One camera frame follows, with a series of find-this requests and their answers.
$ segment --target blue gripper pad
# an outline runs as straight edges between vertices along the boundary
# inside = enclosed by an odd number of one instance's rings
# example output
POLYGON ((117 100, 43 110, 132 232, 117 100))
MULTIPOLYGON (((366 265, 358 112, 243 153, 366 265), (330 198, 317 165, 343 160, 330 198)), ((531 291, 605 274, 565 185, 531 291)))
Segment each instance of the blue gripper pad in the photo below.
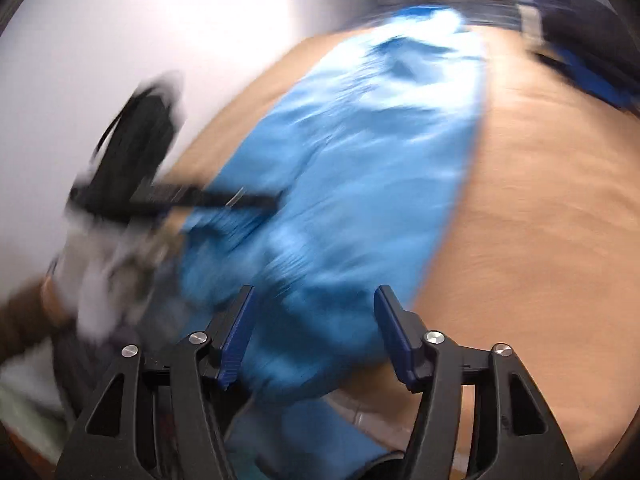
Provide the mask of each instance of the blue gripper pad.
POLYGON ((223 319, 214 318, 207 328, 211 344, 220 351, 219 371, 216 376, 223 390, 238 378, 244 352, 254 330, 257 299, 254 288, 244 285, 223 314, 223 319))
POLYGON ((417 314, 402 308, 388 285, 376 289, 373 312, 396 377, 408 390, 414 391, 421 379, 433 373, 433 366, 422 349, 422 337, 427 329, 417 314))

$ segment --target blue object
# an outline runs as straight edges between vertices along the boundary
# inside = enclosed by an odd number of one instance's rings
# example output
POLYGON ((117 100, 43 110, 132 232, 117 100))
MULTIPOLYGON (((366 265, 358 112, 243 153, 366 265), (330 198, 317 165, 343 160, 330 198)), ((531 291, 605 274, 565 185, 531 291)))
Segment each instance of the blue object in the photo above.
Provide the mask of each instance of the blue object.
POLYGON ((238 480, 256 478, 251 458, 287 480, 348 478, 365 464, 388 453, 338 415, 324 400, 302 400, 292 406, 254 405, 234 422, 226 448, 244 457, 238 480))
POLYGON ((224 318, 216 325, 214 318, 211 323, 214 326, 207 328, 207 332, 215 330, 210 334, 211 344, 220 350, 220 370, 216 380, 223 390, 238 378, 242 358, 254 330, 257 303, 254 289, 244 286, 226 308, 224 318))
POLYGON ((385 359, 373 294, 411 305, 456 205, 484 98, 480 38, 412 7, 336 46, 263 118, 213 182, 278 193, 272 217, 200 210, 181 285, 203 312, 261 296, 241 377, 262 400, 336 388, 385 359))
POLYGON ((616 86, 588 69, 584 61, 569 49, 555 45, 554 50, 566 63, 566 70, 578 88, 616 108, 632 107, 634 96, 629 89, 616 86))
POLYGON ((271 480, 255 463, 256 457, 244 450, 229 451, 226 455, 238 480, 271 480))
POLYGON ((420 391, 420 380, 433 373, 422 348, 427 329, 420 316, 406 312, 388 285, 376 290, 373 311, 396 377, 410 391, 420 391))

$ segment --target blue fabric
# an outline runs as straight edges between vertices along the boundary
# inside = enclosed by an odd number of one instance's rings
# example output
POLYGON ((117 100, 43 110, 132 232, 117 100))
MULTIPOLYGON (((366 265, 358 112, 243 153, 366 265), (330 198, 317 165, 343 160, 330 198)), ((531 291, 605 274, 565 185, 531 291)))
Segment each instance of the blue fabric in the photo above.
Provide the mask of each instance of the blue fabric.
POLYGON ((238 480, 259 478, 255 458, 277 478, 342 480, 388 453, 321 399, 252 406, 235 421, 226 447, 238 480))
POLYGON ((262 296, 241 377, 262 400, 321 396, 385 358, 373 293, 414 300, 456 205, 484 97, 481 40, 412 7, 336 46, 255 127, 212 186, 285 191, 272 218, 200 210, 182 289, 262 296))

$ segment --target bed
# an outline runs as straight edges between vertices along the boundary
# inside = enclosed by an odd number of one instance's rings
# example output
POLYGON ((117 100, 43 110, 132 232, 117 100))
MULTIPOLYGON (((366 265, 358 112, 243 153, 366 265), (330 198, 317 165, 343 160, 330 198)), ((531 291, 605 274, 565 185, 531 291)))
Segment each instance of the bed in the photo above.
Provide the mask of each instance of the bed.
MULTIPOLYGON (((607 460, 640 404, 640 123, 538 63, 520 33, 475 27, 486 110, 468 182, 413 305, 459 344, 511 344, 585 474, 607 460)), ((303 41, 233 99, 168 180, 210 182, 278 99, 340 41, 303 41)), ((184 215, 174 214, 176 230, 184 215)), ((356 370, 327 399, 389 449, 406 446, 419 396, 389 364, 356 370)), ((473 417, 465 391, 463 469, 473 417)))

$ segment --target white wall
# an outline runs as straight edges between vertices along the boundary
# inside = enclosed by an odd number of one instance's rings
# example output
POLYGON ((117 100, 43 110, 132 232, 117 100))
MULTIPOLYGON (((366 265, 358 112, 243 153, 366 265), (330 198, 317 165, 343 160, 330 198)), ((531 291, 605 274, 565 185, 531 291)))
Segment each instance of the white wall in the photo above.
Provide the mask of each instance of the white wall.
MULTIPOLYGON (((0 36, 0 300, 62 246, 70 186, 142 80, 183 74, 186 122, 171 164, 290 47, 368 9, 368 0, 25 0, 0 36)), ((49 361, 5 367, 2 380, 55 406, 49 361)))

